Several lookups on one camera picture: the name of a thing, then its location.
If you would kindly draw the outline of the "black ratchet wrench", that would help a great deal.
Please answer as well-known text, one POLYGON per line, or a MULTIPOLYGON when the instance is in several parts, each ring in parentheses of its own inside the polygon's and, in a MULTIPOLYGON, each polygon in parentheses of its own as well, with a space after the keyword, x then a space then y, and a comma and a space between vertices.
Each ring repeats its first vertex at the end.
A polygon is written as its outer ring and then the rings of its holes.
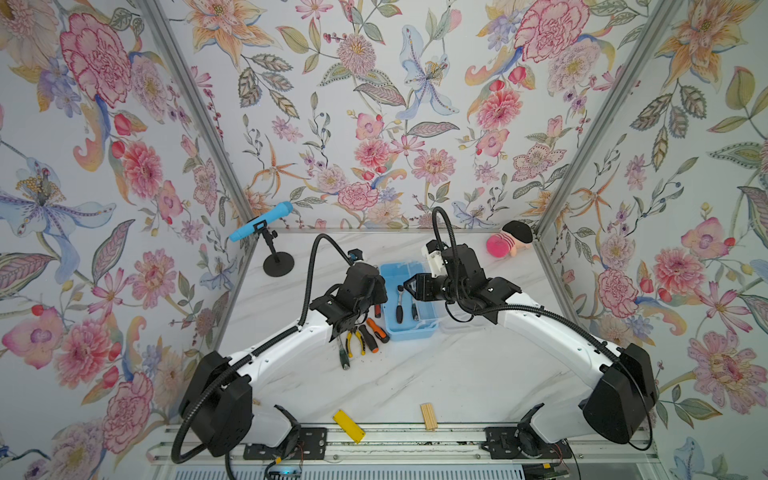
POLYGON ((397 286, 397 305, 395 308, 395 320, 398 324, 402 324, 404 321, 404 309, 403 309, 403 296, 404 296, 404 286, 398 285, 397 286))

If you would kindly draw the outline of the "blue plastic tool box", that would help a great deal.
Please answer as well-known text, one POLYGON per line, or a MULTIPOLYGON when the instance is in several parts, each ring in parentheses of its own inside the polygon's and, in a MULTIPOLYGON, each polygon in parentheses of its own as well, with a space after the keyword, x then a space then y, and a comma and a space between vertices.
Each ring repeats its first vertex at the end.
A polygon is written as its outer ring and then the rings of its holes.
POLYGON ((397 289, 406 280, 418 273, 428 273, 424 262, 398 262, 379 266, 385 281, 388 300, 382 307, 383 327, 392 341, 421 340, 431 337, 440 330, 446 334, 458 334, 482 329, 478 319, 470 323, 452 320, 440 302, 419 302, 412 295, 397 289))

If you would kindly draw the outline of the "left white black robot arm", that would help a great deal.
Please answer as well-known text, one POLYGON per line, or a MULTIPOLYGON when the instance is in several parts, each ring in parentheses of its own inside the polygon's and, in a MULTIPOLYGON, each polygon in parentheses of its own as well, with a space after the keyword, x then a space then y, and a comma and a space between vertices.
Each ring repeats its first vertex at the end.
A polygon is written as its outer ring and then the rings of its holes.
POLYGON ((205 451, 214 457, 228 455, 251 430, 253 394, 262 383, 282 364, 352 333, 373 306, 386 303, 379 268, 365 262, 357 249, 345 253, 344 281, 314 298, 314 266, 322 241, 342 251, 328 234, 315 238, 298 320, 244 350, 229 356, 213 351, 201 360, 179 406, 182 421, 171 446, 173 463, 183 464, 205 451))

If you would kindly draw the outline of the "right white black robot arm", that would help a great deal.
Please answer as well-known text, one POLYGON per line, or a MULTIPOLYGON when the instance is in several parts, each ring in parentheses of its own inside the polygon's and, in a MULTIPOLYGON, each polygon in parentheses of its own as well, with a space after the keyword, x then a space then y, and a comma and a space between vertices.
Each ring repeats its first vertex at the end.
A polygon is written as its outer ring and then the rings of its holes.
POLYGON ((431 222, 434 238, 423 249, 429 270, 405 281, 404 289, 417 301, 443 303, 448 313, 460 310, 459 323, 484 318, 522 336, 589 389, 584 398, 538 403, 528 410, 512 435, 521 454, 536 458, 551 445, 590 434, 630 445, 640 426, 651 426, 658 390, 645 349, 599 339, 513 282, 487 276, 475 251, 457 242, 443 208, 433 209, 431 222))

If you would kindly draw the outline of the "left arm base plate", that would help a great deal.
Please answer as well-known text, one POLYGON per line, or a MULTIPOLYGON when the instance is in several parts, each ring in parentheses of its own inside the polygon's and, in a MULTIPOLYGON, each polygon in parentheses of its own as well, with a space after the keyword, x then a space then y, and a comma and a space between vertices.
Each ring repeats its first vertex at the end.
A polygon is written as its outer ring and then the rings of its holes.
POLYGON ((327 428, 299 427, 289 432, 278 446, 246 445, 243 458, 252 461, 323 460, 327 445, 327 428))

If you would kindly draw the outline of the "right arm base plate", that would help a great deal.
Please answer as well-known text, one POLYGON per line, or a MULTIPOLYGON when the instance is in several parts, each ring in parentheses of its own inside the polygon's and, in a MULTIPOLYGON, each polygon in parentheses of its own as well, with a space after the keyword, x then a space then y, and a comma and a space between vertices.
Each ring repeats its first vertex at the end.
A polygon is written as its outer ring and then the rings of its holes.
POLYGON ((518 426, 487 427, 480 449, 494 460, 556 460, 570 459, 572 450, 565 441, 546 443, 531 429, 518 426))

